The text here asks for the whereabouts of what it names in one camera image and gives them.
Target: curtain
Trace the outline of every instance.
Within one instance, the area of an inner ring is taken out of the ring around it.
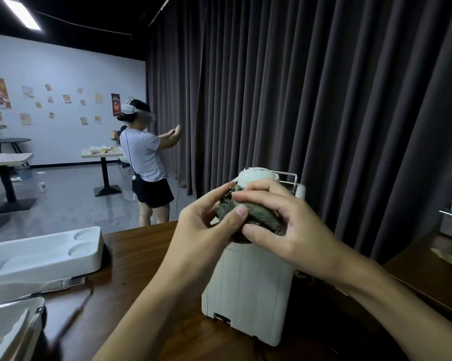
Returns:
[[[146,48],[188,194],[246,166],[298,174],[335,234],[383,262],[452,195],[452,0],[171,0]]]

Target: ceiling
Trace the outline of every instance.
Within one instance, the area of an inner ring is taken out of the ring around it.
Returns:
[[[38,42],[90,50],[115,56],[145,59],[147,25],[164,0],[19,0],[33,14],[41,32],[27,29],[0,0],[0,34]],[[132,34],[113,34],[70,23]]]

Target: gray t-shirt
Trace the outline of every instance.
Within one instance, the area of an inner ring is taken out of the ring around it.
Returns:
[[[120,136],[122,150],[133,170],[144,181],[156,182],[168,177],[168,172],[157,150],[161,138],[142,130],[125,129]]]

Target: green object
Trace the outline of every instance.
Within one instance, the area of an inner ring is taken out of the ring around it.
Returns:
[[[226,214],[233,210],[236,206],[243,204],[249,211],[246,221],[244,222],[245,224],[256,224],[263,228],[269,229],[277,235],[284,235],[286,233],[286,225],[283,219],[275,212],[260,204],[251,202],[238,203],[233,199],[231,193],[233,191],[241,191],[242,189],[243,188],[241,186],[236,185],[235,187],[228,189],[226,194],[224,194],[224,196],[219,200],[219,205],[216,209],[216,215],[219,221],[222,221]],[[241,233],[241,228],[231,236],[231,239],[236,243],[251,243]]]

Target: ceiling light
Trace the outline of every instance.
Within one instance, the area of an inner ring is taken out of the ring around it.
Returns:
[[[19,18],[19,20],[29,29],[41,30],[41,27],[36,23],[31,13],[22,2],[17,0],[4,0],[6,5],[11,9],[11,11]]]

